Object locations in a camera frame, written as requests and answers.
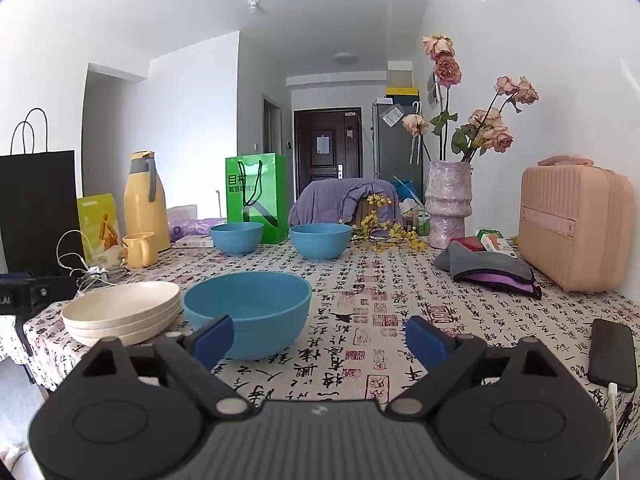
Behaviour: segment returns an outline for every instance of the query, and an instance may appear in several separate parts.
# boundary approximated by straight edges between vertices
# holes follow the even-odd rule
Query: purple lining
[[[476,274],[468,274],[465,276],[466,280],[471,280],[473,282],[481,282],[481,283],[501,283],[503,285],[512,286],[514,288],[519,288],[520,290],[524,290],[525,292],[533,292],[533,285],[529,283],[521,283],[509,276],[505,276],[503,274],[493,274],[491,272],[478,272]]]

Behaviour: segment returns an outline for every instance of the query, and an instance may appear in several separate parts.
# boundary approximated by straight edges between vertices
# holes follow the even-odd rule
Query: bowl
[[[69,301],[60,312],[67,329],[99,330],[146,319],[180,297],[169,282],[138,282],[99,288]]]
[[[211,227],[209,234],[213,244],[223,253],[241,256],[255,251],[263,229],[260,222],[232,222]]]
[[[290,346],[309,313],[311,285],[283,272],[236,272],[198,283],[182,298],[194,330],[228,314],[234,343],[226,357],[262,359]]]
[[[180,303],[177,303],[174,309],[164,319],[158,321],[157,323],[154,323],[151,326],[143,328],[142,330],[138,330],[137,332],[119,335],[118,339],[122,341],[122,344],[124,346],[130,346],[142,343],[147,339],[151,339],[152,337],[157,336],[159,333],[169,328],[169,325],[171,325],[171,323],[174,322],[175,318],[178,317],[178,314],[180,314],[180,307]],[[85,346],[93,346],[101,339],[100,337],[85,337],[80,333],[75,332],[73,328],[67,329],[67,331],[73,339]]]
[[[349,245],[351,226],[345,224],[305,224],[292,227],[294,247],[310,260],[335,260]]]
[[[180,303],[180,298],[175,298],[175,301],[169,305],[166,309],[161,310],[157,314],[153,314],[152,316],[146,317],[145,319],[141,319],[140,321],[134,321],[133,323],[127,323],[120,326],[111,326],[108,328],[75,328],[73,326],[67,326],[66,330],[70,333],[73,332],[76,335],[91,338],[91,339],[100,339],[103,337],[119,337],[121,335],[127,335],[134,332],[139,332],[145,328],[148,328],[170,316],[174,310],[180,309],[182,304]]]

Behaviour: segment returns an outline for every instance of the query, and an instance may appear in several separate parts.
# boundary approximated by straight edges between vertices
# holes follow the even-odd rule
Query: pink suitcase
[[[520,254],[565,291],[603,292],[625,277],[633,229],[628,178],[596,166],[522,175]]]

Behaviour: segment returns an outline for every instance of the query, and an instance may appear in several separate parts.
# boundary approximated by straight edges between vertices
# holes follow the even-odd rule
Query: black smartphone
[[[587,377],[600,386],[616,383],[620,392],[631,393],[636,389],[636,349],[628,326],[604,319],[593,320]]]

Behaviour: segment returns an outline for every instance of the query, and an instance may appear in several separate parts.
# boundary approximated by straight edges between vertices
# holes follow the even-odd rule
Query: yellow thermos
[[[124,189],[124,220],[127,235],[155,233],[156,250],[169,248],[169,225],[154,152],[135,152]]]

